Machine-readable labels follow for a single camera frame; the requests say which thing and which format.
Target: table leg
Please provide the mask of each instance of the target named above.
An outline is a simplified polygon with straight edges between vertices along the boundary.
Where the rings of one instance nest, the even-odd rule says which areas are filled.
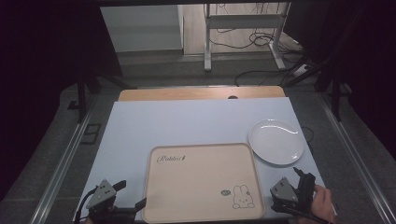
[[[210,47],[210,4],[206,4],[206,15],[205,15],[205,23],[206,23],[206,36],[205,36],[205,71],[210,72],[212,69],[212,55],[211,55],[211,47]]]
[[[276,28],[276,33],[274,36],[274,41],[271,41],[269,44],[270,50],[274,56],[277,68],[279,70],[286,69],[286,66],[283,63],[282,57],[279,55],[279,52],[277,50],[277,46],[279,44],[279,38],[280,38],[280,35],[282,34],[283,26],[285,25],[286,17],[288,16],[289,6],[290,6],[290,2],[288,2],[285,5],[282,12],[280,13],[279,21],[278,21],[277,28]]]

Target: wooden board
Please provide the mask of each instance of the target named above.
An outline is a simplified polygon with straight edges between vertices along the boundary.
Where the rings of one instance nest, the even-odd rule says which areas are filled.
[[[230,97],[285,97],[285,92],[278,86],[146,89],[122,91],[119,101],[206,100]]]

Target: dark background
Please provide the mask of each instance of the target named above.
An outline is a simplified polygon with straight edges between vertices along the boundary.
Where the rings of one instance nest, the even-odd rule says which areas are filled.
[[[305,25],[301,29],[306,38],[312,39],[314,35],[318,40],[319,48],[311,55],[313,61],[320,62],[332,49],[353,7],[345,2],[332,2],[324,9],[325,16],[319,15],[323,28],[313,25],[316,28],[309,31]],[[312,9],[302,14],[312,16],[309,11]],[[337,64],[342,68],[339,75],[352,89],[349,102],[393,157],[395,11],[394,5],[371,3]],[[95,4],[2,2],[0,29],[3,198],[48,129],[59,106],[60,93],[76,83],[77,73],[95,76],[91,70],[95,68],[121,76],[121,71],[99,6]]]
[[[121,71],[97,5],[2,2],[0,29],[3,198],[46,133],[60,93],[76,83],[77,73],[95,76],[95,68],[121,76]]]

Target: cartoon rabbit illustration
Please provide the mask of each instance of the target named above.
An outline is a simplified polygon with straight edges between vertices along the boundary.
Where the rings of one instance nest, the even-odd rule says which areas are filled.
[[[235,186],[233,188],[233,208],[252,208],[254,207],[253,198],[251,197],[246,185]]]

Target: wooden tray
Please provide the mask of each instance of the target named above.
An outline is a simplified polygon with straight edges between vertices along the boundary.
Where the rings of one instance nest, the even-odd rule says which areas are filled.
[[[246,144],[154,148],[146,197],[147,223],[256,219],[264,213]]]

